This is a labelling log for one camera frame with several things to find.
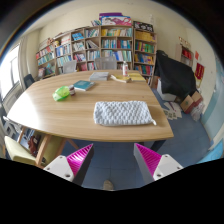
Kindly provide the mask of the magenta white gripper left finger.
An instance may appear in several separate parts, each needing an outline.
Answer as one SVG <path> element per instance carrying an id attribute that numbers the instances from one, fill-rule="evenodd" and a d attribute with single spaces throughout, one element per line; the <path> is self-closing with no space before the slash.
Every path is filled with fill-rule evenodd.
<path id="1" fill-rule="evenodd" d="M 59 155 L 44 170 L 81 186 L 93 155 L 94 145 L 89 144 L 67 157 Z"/>

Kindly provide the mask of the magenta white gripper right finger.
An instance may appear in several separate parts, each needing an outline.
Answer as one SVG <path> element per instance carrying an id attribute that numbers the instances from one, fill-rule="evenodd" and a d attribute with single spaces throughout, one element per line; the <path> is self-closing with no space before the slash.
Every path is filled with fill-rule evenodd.
<path id="1" fill-rule="evenodd" d="M 183 168 L 169 154 L 160 155 L 138 143 L 134 144 L 133 154 L 145 184 L 157 181 Z"/>

